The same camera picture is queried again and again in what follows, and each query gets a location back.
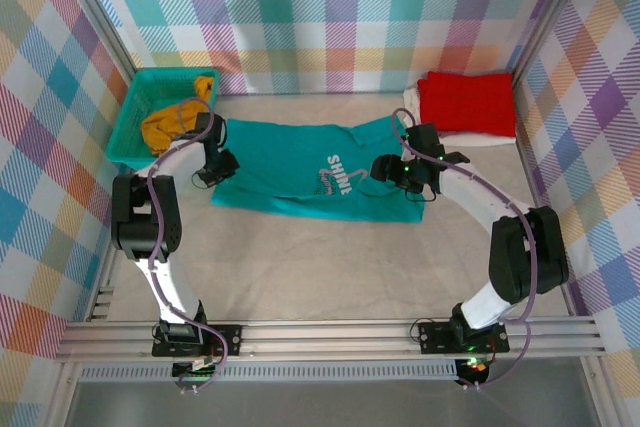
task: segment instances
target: red cloth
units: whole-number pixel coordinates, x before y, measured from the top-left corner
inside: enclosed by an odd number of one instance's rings
[[[418,81],[420,120],[441,132],[516,136],[511,74],[467,77],[429,72]]]

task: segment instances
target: yellow cloth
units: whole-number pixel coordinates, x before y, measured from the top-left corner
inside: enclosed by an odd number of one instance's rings
[[[205,102],[209,102],[213,92],[212,77],[199,76],[194,87],[196,94]],[[153,155],[161,155],[169,149],[171,141],[186,131],[193,130],[199,112],[206,112],[207,106],[197,100],[189,100],[182,104],[182,124],[180,123],[180,104],[171,105],[154,112],[142,121],[140,130],[142,138]]]

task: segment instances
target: plaid wall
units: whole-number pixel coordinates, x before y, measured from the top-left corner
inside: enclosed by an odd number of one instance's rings
[[[573,297],[594,315],[640,425],[640,0],[570,0],[518,105]]]
[[[223,94],[401,91],[502,71],[546,0],[103,0],[138,66],[215,65]]]
[[[76,0],[0,0],[0,425],[34,425],[108,239],[127,86]]]

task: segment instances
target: white cloth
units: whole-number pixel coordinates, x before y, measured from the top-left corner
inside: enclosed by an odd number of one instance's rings
[[[411,87],[404,91],[404,108],[413,114],[420,123],[420,96],[418,88]],[[405,127],[411,127],[409,116],[401,114],[400,121]],[[476,132],[439,132],[440,142],[445,147],[493,147],[495,145],[515,144],[515,137],[501,135],[480,134]]]

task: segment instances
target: green basket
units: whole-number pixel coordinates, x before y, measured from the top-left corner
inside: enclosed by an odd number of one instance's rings
[[[155,157],[142,138],[140,125],[152,112],[195,97],[193,82],[199,75],[212,76],[213,92],[209,104],[213,109],[218,93],[218,71],[211,67],[176,67],[139,70],[118,116],[109,139],[107,159],[134,170],[144,169]]]

